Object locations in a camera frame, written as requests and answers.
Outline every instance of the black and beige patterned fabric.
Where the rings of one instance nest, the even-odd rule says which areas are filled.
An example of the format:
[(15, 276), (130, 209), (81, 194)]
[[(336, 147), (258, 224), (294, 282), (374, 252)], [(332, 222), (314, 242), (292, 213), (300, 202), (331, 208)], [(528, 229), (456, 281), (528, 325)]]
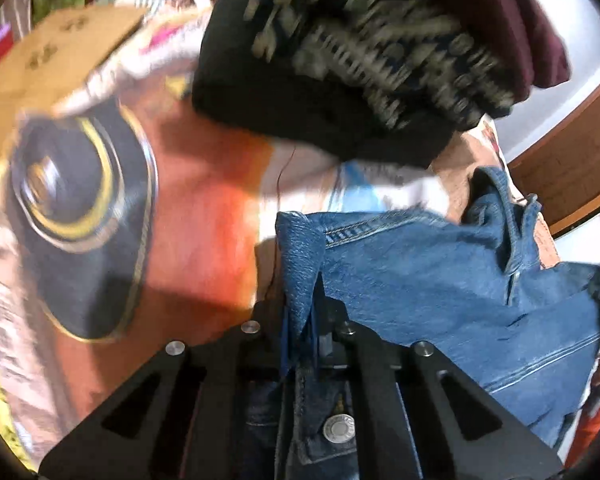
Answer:
[(430, 108), (458, 130), (514, 104), (512, 74), (430, 0), (249, 0), (253, 54), (363, 91), (388, 130)]

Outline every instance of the maroon fabric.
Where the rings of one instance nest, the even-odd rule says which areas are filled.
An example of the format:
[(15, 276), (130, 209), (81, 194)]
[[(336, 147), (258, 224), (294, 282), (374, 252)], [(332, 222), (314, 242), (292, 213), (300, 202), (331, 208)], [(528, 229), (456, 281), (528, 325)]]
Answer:
[(568, 81), (571, 69), (562, 41), (536, 0), (436, 0), (514, 71), (520, 102), (532, 86)]

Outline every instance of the brown wooden panel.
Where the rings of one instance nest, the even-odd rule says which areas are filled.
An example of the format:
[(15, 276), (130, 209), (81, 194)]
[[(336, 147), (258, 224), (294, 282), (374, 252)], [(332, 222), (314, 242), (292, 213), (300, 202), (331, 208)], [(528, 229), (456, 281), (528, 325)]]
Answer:
[(600, 201), (600, 86), (509, 169), (522, 193), (538, 195), (550, 226), (560, 222), (568, 227), (565, 219), (573, 223), (595, 210)]

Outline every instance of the jeans button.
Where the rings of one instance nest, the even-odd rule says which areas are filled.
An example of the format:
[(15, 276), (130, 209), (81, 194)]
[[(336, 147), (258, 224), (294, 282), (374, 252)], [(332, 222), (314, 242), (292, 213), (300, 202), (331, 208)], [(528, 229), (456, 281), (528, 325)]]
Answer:
[(351, 415), (333, 415), (324, 423), (322, 434), (332, 444), (344, 444), (356, 436), (356, 423)]

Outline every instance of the denim garment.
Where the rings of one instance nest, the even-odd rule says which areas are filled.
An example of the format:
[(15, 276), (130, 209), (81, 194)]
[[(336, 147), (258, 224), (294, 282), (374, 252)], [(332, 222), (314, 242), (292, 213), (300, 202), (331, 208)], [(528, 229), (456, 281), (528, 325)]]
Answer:
[[(565, 416), (578, 409), (600, 344), (598, 306), (587, 290), (600, 267), (541, 269), (536, 197), (524, 208), (513, 205), (506, 174), (497, 168), (478, 169), (472, 188), (461, 225), (419, 208), (280, 213), (289, 359), (297, 363), (307, 345), (302, 329), (321, 271), (326, 294), (342, 300), (351, 319), (402, 345), (433, 342), (553, 446)], [(333, 470), (326, 462), (355, 457), (350, 444), (330, 444), (321, 435), (334, 396), (346, 391), (334, 385), (317, 398), (307, 388), (311, 376), (310, 367), (296, 368), (289, 473), (320, 464), (320, 471)], [(356, 475), (355, 460), (347, 463), (339, 478)]]

